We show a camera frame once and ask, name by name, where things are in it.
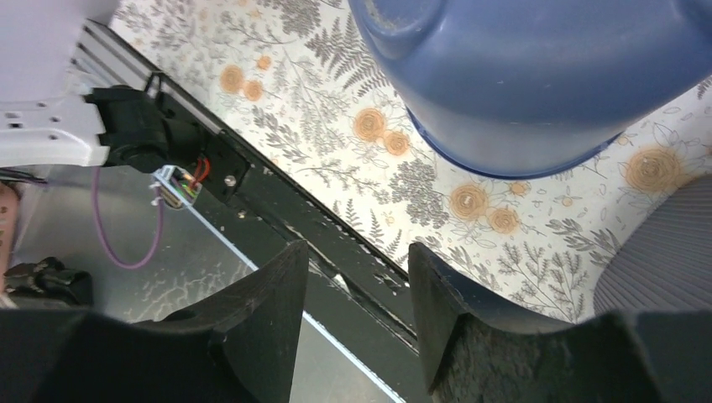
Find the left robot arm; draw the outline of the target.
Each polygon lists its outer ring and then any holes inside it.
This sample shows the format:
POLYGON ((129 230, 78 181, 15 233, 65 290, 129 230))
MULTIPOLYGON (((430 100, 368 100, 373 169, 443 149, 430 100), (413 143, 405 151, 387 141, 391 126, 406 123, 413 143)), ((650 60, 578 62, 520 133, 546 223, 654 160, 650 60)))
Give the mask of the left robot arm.
POLYGON ((36 102, 1 105, 1 166, 129 166, 152 173, 197 162, 208 132, 180 120, 151 96, 129 86, 94 88, 36 102))

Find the blue bucket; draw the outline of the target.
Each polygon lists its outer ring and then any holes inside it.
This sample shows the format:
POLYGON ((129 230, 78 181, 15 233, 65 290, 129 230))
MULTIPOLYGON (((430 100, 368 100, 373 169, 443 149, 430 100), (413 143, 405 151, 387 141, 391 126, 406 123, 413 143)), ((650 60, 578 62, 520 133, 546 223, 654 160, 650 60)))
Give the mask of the blue bucket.
POLYGON ((479 175, 598 154, 711 72, 708 1, 352 1, 421 137, 479 175))

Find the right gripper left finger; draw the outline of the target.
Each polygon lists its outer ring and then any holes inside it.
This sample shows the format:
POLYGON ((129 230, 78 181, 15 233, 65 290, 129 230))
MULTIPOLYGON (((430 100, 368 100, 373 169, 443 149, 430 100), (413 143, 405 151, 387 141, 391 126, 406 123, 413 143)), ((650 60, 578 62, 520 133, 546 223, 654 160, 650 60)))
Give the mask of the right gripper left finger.
POLYGON ((86 308, 1 312, 4 402, 287 402, 308 274, 289 243, 262 268, 165 319, 86 308))

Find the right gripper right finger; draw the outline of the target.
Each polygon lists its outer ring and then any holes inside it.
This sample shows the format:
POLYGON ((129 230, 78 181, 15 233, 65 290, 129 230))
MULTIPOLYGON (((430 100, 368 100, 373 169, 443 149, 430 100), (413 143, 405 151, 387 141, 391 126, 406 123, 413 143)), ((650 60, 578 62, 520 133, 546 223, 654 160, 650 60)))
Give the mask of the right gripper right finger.
POLYGON ((708 402, 707 311, 610 311, 578 324, 528 310, 422 243, 408 253, 419 356, 436 402, 708 402))

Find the grey waste bin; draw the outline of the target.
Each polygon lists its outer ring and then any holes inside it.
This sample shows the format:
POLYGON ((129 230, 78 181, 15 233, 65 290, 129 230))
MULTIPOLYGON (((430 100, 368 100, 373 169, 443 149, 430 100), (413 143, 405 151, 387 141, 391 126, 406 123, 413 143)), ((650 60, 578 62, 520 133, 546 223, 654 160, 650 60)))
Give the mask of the grey waste bin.
POLYGON ((594 313, 711 309, 711 176, 677 189, 624 242, 594 288, 594 313))

